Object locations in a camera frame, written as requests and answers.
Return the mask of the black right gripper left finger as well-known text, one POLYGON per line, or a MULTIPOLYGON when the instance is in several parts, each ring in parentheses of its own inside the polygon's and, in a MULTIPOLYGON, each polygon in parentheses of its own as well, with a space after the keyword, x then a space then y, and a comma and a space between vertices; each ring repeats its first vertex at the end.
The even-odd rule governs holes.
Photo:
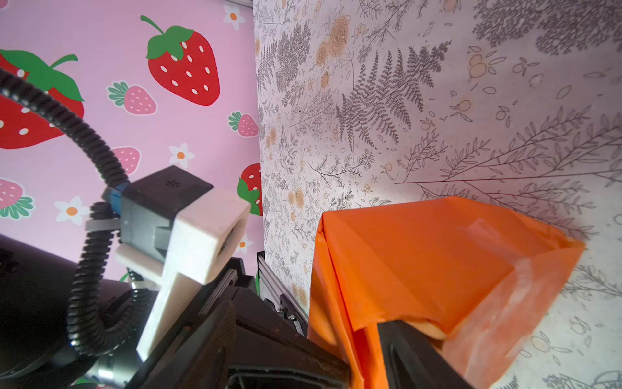
POLYGON ((236 340, 233 303, 221 303, 155 377, 151 388, 225 388, 236 340))

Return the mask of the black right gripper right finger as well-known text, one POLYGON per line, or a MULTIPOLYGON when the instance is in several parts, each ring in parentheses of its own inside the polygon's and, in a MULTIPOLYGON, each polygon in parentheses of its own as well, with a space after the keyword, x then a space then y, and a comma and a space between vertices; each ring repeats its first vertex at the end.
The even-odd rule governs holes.
POLYGON ((416 328, 401 320, 377 325, 390 388, 472 389, 416 328))

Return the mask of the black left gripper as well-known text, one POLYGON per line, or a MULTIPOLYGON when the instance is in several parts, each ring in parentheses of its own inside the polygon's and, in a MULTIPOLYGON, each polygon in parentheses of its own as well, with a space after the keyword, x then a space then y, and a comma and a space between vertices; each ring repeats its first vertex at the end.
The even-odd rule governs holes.
POLYGON ((348 387, 348 365, 298 333, 263 301, 254 291, 254 277, 246 275, 237 258, 199 290, 127 387, 151 388, 150 379, 226 301, 236 311, 236 340, 225 388, 348 387))

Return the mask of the yellow orange wrapping paper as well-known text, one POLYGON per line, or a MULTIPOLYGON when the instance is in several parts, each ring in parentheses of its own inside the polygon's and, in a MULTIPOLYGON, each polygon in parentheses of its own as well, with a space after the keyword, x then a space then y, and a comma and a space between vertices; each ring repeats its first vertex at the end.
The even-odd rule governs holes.
POLYGON ((309 338, 386 388, 379 327, 402 321, 473 387, 492 387, 586 246, 503 207, 459 197, 326 212, 315 238, 309 338))

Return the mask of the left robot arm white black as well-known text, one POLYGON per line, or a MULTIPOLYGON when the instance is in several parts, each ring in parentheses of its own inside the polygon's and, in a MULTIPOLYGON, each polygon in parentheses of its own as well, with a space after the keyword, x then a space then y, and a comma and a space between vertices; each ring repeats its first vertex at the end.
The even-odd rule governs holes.
POLYGON ((4 388, 345 388, 348 365, 313 344, 254 292, 230 259, 142 359, 131 338, 83 357, 66 330, 76 264, 1 239, 4 388))

